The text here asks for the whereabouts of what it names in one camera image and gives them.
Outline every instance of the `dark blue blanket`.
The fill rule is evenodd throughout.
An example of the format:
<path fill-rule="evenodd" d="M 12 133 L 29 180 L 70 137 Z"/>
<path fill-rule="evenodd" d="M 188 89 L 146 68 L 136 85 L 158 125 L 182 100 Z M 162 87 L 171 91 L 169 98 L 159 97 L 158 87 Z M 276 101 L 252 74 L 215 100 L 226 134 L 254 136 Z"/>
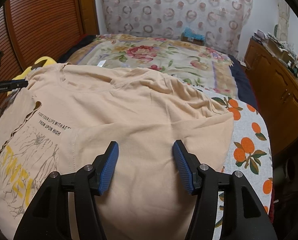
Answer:
<path fill-rule="evenodd" d="M 236 60 L 233 56 L 229 55 L 233 65 L 230 67 L 231 74 L 236 81 L 238 88 L 238 98 L 247 104 L 250 104 L 256 110 L 258 110 L 257 100 L 253 89 L 250 85 L 249 79 L 246 73 L 243 71 L 243 67 L 240 62 Z"/>

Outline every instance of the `floral bedsheet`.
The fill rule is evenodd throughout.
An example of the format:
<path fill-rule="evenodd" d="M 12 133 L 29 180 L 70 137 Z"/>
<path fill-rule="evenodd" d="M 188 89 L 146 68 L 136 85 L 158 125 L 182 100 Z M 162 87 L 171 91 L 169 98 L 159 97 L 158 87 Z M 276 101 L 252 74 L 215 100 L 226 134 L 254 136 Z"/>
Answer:
<path fill-rule="evenodd" d="M 206 88 L 194 86 L 233 113 L 234 126 L 222 172 L 241 171 L 269 212 L 272 191 L 272 158 L 264 120 L 252 106 Z M 220 238 L 224 193 L 219 193 L 214 240 Z"/>
<path fill-rule="evenodd" d="M 175 75 L 188 84 L 238 98 L 229 68 L 231 59 L 204 46 L 164 38 L 106 34 L 97 36 L 68 59 L 74 65 L 98 65 L 101 60 L 106 60 L 105 68 L 151 68 Z"/>

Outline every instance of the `metal screw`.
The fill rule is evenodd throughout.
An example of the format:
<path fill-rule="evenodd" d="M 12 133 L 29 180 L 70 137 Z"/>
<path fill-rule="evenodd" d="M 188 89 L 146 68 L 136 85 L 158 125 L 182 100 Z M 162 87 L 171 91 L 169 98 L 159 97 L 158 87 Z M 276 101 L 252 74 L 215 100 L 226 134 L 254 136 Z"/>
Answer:
<path fill-rule="evenodd" d="M 241 171 L 235 171 L 234 174 L 238 177 L 241 178 L 243 176 Z"/>
<path fill-rule="evenodd" d="M 207 169 L 209 169 L 209 166 L 203 163 L 203 164 L 200 164 L 199 168 L 202 169 L 203 171 L 206 171 Z"/>
<path fill-rule="evenodd" d="M 50 173 L 50 177 L 51 178 L 55 178 L 56 176 L 58 176 L 58 172 L 57 171 L 52 171 L 51 173 Z"/>
<path fill-rule="evenodd" d="M 90 171 L 93 169 L 93 166 L 91 164 L 87 164 L 83 167 L 86 171 Z"/>

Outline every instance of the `blue gripper pad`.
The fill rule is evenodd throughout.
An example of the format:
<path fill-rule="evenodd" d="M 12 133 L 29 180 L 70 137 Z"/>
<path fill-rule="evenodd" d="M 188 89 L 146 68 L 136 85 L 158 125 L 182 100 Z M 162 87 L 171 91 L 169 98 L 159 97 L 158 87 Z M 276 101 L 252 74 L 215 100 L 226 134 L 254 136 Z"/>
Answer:
<path fill-rule="evenodd" d="M 109 188 L 109 185 L 113 176 L 114 168 L 116 167 L 116 162 L 118 161 L 118 156 L 119 156 L 119 145 L 117 142 L 115 142 L 100 175 L 100 184 L 99 184 L 100 195 L 103 195 L 103 193 L 107 191 Z"/>
<path fill-rule="evenodd" d="M 175 143 L 173 144 L 172 154 L 176 161 L 176 165 L 177 165 L 177 169 L 179 171 L 182 185 L 185 187 L 185 189 L 191 195 L 194 191 L 192 173 L 189 169 L 189 166 L 185 160 L 185 157 L 184 157 L 177 141 L 175 141 Z"/>

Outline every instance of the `yellow plush toy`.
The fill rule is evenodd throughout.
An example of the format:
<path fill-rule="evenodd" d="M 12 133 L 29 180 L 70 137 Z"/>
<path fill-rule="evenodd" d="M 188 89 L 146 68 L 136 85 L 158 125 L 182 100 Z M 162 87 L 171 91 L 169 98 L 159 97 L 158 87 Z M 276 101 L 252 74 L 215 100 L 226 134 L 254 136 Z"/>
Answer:
<path fill-rule="evenodd" d="M 41 61 L 45 61 L 45 63 L 42 64 L 41 66 L 47 66 L 47 65 L 51 65 L 51 64 L 57 63 L 53 58 L 50 58 L 50 57 L 40 57 L 36 62 L 34 62 L 34 65 L 33 66 L 35 66 L 36 64 L 38 64 Z M 25 79 L 25 77 L 28 75 L 28 73 L 30 73 L 32 71 L 31 68 L 33 66 L 28 67 L 26 70 L 23 71 L 22 74 L 16 76 L 12 80 Z"/>

